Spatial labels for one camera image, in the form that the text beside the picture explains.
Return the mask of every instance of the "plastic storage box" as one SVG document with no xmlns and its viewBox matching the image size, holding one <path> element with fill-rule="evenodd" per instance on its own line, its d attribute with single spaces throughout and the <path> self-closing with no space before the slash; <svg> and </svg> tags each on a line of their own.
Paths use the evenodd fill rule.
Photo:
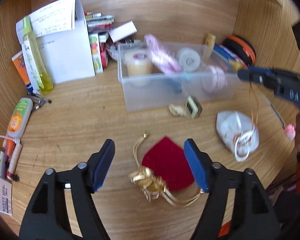
<svg viewBox="0 0 300 240">
<path fill-rule="evenodd" d="M 129 76 L 127 69 L 127 52 L 146 49 L 144 44 L 127 50 L 124 44 L 118 47 L 118 80 L 122 83 L 124 98 L 128 111 L 137 111 L 169 104 L 183 105 L 188 96 L 195 96 L 199 101 L 215 99 L 231 99 L 239 86 L 237 74 L 232 66 L 219 53 L 212 51 L 207 59 L 203 59 L 205 45 L 162 42 L 165 48 L 178 59 L 184 48 L 195 50 L 201 58 L 200 66 L 194 72 L 179 72 L 172 75 L 162 73 L 155 66 L 147 75 Z M 203 83 L 215 86 L 218 74 L 207 71 L 209 65 L 223 69 L 224 86 L 221 89 L 207 91 Z"/>
</svg>

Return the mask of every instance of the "gold ribbon bow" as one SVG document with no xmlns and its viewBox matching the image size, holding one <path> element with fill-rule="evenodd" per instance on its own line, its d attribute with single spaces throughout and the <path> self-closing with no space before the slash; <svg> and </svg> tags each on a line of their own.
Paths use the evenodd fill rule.
<svg viewBox="0 0 300 240">
<path fill-rule="evenodd" d="M 167 188 L 167 183 L 162 179 L 162 177 L 157 177 L 154 172 L 145 166 L 140 166 L 137 158 L 137 149 L 139 145 L 150 135 L 148 131 L 143 134 L 143 137 L 139 138 L 133 147 L 133 156 L 139 167 L 137 171 L 129 173 L 129 178 L 133 184 L 140 187 L 141 192 L 145 194 L 148 201 L 157 199 L 159 195 L 163 196 L 165 200 L 173 206 L 187 207 L 196 201 L 200 193 L 200 190 L 195 196 L 187 200 L 176 199 Z"/>
</svg>

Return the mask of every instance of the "gold cord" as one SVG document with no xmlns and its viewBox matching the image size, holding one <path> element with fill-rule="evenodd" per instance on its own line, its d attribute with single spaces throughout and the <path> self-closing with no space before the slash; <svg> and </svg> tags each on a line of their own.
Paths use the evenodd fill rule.
<svg viewBox="0 0 300 240">
<path fill-rule="evenodd" d="M 175 105 L 169 105 L 169 111 L 173 116 L 183 116 L 183 117 L 189 117 L 187 112 L 185 111 L 184 107 L 181 106 L 175 106 Z"/>
<path fill-rule="evenodd" d="M 129 174 L 131 182 L 140 187 L 140 190 L 145 194 L 148 201 L 157 199 L 159 195 L 161 195 L 169 204 L 173 206 L 187 207 L 191 205 L 199 198 L 200 193 L 202 193 L 201 190 L 190 199 L 178 200 L 168 190 L 167 183 L 162 179 L 162 177 L 155 176 L 154 172 L 150 168 L 140 165 L 137 157 L 137 150 L 144 140 L 149 137 L 149 135 L 150 132 L 145 131 L 143 133 L 143 137 L 140 137 L 133 147 L 133 157 L 139 169 Z"/>
<path fill-rule="evenodd" d="M 253 110 L 252 110 L 252 106 L 251 106 L 251 94 L 253 94 L 256 102 L 257 102 L 257 116 L 256 116 L 256 121 L 254 122 L 254 116 L 253 116 Z M 249 87 L 249 103 L 250 103 L 250 110 L 251 110 L 251 121 L 252 121 L 252 129 L 253 129 L 253 124 L 255 124 L 255 129 L 258 125 L 258 117 L 259 117 L 259 100 L 257 98 L 256 93 L 253 90 L 252 84 L 250 82 L 250 87 Z"/>
</svg>

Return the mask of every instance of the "red box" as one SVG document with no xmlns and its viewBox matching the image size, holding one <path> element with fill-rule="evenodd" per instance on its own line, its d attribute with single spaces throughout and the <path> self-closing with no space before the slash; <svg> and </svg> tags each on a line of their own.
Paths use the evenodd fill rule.
<svg viewBox="0 0 300 240">
<path fill-rule="evenodd" d="M 105 43 L 100 43 L 100 54 L 101 54 L 102 67 L 106 68 L 108 66 L 109 55 L 108 55 L 108 52 L 106 50 Z"/>
</svg>

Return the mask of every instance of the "yellow bottle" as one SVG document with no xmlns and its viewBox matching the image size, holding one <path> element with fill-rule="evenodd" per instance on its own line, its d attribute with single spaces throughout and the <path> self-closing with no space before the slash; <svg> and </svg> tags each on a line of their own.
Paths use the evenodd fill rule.
<svg viewBox="0 0 300 240">
<path fill-rule="evenodd" d="M 42 94 L 48 94 L 53 90 L 53 83 L 43 64 L 38 44 L 35 39 L 35 34 L 32 31 L 30 17 L 24 17 L 22 19 L 22 23 L 24 35 L 22 39 L 26 49 L 26 56 L 30 64 L 30 68 L 40 88 L 40 92 Z"/>
</svg>

